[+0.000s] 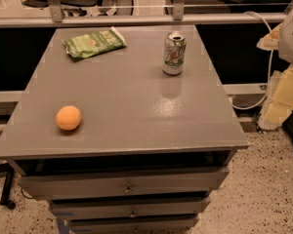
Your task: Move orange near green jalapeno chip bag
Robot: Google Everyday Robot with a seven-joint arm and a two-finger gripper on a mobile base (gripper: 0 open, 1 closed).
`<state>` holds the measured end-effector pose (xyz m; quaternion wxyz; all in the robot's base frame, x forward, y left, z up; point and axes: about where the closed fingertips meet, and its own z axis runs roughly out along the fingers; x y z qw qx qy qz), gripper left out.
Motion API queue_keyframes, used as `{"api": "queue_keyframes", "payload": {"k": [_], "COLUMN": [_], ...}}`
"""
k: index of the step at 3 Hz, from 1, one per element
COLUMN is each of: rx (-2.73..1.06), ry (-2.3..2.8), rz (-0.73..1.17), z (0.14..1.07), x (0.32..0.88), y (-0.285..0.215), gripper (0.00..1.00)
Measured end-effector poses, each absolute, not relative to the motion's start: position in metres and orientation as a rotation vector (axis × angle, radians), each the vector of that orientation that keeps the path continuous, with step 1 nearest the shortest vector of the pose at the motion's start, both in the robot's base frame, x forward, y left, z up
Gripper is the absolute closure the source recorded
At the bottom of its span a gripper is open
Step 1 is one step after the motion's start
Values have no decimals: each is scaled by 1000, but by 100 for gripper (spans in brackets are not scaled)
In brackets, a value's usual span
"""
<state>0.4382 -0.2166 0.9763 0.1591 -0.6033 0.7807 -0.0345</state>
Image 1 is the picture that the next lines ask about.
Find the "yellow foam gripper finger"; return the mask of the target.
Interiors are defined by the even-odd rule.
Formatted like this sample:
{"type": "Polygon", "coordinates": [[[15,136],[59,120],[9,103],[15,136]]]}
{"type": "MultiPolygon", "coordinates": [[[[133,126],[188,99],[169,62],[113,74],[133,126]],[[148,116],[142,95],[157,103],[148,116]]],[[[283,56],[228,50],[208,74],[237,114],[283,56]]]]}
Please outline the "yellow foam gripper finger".
{"type": "Polygon", "coordinates": [[[280,127],[293,111],[293,64],[283,71],[275,71],[268,84],[265,100],[258,119],[263,130],[280,127]]]}
{"type": "Polygon", "coordinates": [[[270,33],[261,38],[257,43],[257,47],[265,51],[277,50],[280,28],[281,24],[277,25],[270,33]]]}

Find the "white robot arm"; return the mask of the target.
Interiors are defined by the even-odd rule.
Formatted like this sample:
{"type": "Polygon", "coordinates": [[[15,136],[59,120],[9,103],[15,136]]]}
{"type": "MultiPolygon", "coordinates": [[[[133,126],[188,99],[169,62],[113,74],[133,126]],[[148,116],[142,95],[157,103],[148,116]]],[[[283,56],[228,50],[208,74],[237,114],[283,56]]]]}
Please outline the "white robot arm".
{"type": "Polygon", "coordinates": [[[275,130],[293,111],[293,9],[283,23],[259,40],[257,47],[278,50],[278,56],[289,63],[284,71],[273,73],[258,120],[261,129],[275,130]]]}

